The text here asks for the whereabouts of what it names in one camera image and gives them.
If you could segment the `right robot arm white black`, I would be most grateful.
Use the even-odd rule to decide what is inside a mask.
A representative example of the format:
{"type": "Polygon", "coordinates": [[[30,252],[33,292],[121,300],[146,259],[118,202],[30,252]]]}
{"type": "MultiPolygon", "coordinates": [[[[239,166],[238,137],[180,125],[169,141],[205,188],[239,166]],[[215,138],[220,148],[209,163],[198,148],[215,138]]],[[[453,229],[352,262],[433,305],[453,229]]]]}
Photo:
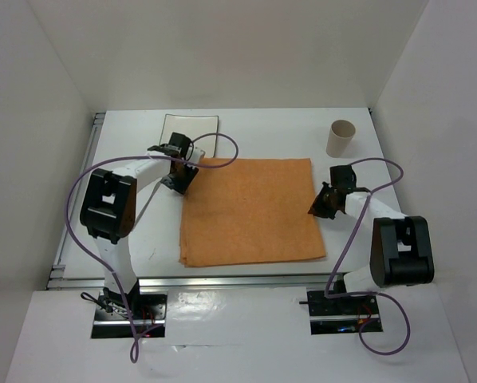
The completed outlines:
{"type": "Polygon", "coordinates": [[[351,164],[331,167],[329,174],[330,181],[322,184],[309,213],[321,219],[335,219],[340,212],[355,219],[325,288],[325,297],[331,299],[334,309],[348,313],[357,306],[361,295],[432,282],[435,265],[428,221],[420,215],[406,215],[376,198],[376,193],[401,180],[404,171],[399,170],[396,179],[373,189],[357,185],[351,164]],[[371,234],[368,265],[346,273],[343,286],[336,287],[337,272],[361,228],[371,234]]]}

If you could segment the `orange cloth placemat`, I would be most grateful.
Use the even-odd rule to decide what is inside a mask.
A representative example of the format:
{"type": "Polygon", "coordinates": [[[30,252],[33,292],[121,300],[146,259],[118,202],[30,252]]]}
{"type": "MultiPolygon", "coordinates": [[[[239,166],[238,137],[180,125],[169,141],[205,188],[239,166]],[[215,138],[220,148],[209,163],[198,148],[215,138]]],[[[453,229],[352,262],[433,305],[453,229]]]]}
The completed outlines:
{"type": "Polygon", "coordinates": [[[203,160],[183,198],[186,267],[310,261],[326,256],[310,159],[203,160]]]}

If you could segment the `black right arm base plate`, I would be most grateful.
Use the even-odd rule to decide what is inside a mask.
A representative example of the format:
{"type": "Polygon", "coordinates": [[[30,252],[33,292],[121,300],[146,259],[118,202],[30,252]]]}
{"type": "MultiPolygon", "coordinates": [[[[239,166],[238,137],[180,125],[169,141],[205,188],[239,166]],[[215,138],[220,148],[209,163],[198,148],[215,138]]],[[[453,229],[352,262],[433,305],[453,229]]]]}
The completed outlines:
{"type": "Polygon", "coordinates": [[[310,290],[307,306],[312,335],[356,334],[365,324],[364,332],[382,332],[383,326],[377,301],[373,297],[327,299],[323,290],[310,290]]]}

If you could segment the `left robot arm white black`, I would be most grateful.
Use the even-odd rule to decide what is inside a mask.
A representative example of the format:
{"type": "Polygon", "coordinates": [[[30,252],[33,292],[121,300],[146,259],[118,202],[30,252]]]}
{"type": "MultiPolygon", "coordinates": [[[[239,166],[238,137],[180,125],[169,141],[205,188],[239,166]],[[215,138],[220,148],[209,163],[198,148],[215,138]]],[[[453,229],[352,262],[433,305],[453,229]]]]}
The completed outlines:
{"type": "Polygon", "coordinates": [[[104,300],[122,318],[141,309],[139,280],[132,268],[128,236],[142,216],[136,212],[137,194],[150,184],[182,195],[197,175],[205,151],[191,139],[173,133],[166,144],[154,145],[145,159],[91,172],[81,207],[80,222],[97,245],[104,265],[104,300]]]}

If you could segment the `white square plate black rim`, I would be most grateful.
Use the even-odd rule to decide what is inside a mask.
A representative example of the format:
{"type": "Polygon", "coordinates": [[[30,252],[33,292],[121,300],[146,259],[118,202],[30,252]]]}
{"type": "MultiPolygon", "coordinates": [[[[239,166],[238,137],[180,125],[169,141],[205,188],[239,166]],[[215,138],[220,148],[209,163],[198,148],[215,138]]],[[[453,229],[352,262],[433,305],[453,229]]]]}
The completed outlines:
{"type": "Polygon", "coordinates": [[[192,140],[207,133],[212,136],[206,136],[196,142],[196,146],[205,151],[206,157],[215,156],[217,136],[215,133],[219,129],[218,116],[180,116],[166,114],[160,136],[160,143],[166,144],[173,132],[184,134],[192,140]]]}

